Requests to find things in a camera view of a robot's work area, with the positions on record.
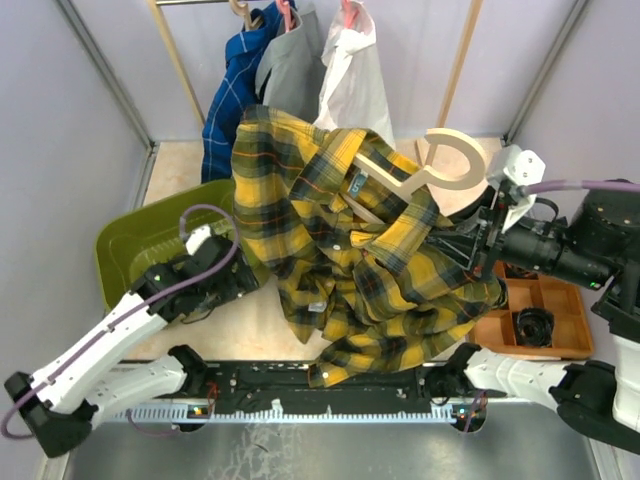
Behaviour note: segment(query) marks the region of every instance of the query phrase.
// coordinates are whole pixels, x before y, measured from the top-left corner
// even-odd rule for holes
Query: blue plaid shirt
[[[244,110],[259,103],[255,94],[256,71],[269,42],[278,34],[282,15],[275,2],[262,11],[251,12],[254,19],[258,15],[262,15],[263,20],[258,30],[243,29],[227,42],[227,72],[202,129],[202,183],[231,177],[231,149],[236,141],[236,129]]]

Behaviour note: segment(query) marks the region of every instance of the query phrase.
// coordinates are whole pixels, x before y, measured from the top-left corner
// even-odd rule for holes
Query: pink hanger hook
[[[345,28],[353,28],[356,18],[360,10],[351,4],[351,0],[342,0],[342,8],[344,10],[344,26]]]
[[[288,33],[295,26],[291,15],[291,5],[287,0],[276,0],[276,6],[284,18],[284,31]]]

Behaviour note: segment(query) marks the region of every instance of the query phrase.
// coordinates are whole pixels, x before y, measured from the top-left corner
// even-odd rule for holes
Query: wooden box
[[[509,303],[480,319],[469,334],[473,343],[497,353],[583,360],[593,354],[593,339],[580,290],[574,285],[543,275],[513,278],[513,272],[497,263],[495,273],[507,282]],[[554,315],[551,347],[516,344],[514,314],[523,308],[542,307]]]

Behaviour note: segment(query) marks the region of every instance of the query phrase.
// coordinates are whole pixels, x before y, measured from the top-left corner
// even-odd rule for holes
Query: white wall
[[[0,45],[4,382],[50,362],[100,318],[93,244],[130,205],[145,146],[54,2],[3,3]],[[26,430],[19,420],[11,428]],[[33,478],[41,456],[33,441],[0,439],[0,477]]]
[[[640,2],[591,2],[532,116],[516,139],[547,164],[547,179],[640,182]],[[550,194],[572,214],[584,192]],[[585,306],[598,293],[583,296]],[[596,357],[615,362],[607,323],[591,315]],[[640,457],[626,456],[640,479]]]
[[[299,4],[311,0],[299,0]],[[164,50],[147,0],[75,0],[155,139],[197,139],[200,129]],[[267,5],[252,2],[252,6]],[[326,32],[338,0],[315,0]],[[366,0],[377,23],[397,137],[435,125],[470,0]],[[573,0],[485,0],[448,126],[503,134]],[[225,3],[165,7],[203,110],[225,70],[224,46],[241,27]]]

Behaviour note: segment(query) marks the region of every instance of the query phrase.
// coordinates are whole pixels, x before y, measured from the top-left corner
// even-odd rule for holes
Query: green basket
[[[216,180],[147,205],[109,223],[96,240],[95,257],[102,299],[113,309],[150,266],[187,253],[178,228],[180,215],[192,205],[209,203],[226,212],[233,210],[233,180]],[[193,212],[187,231],[221,220],[210,210]],[[268,269],[241,242],[241,247],[260,286],[269,278]]]

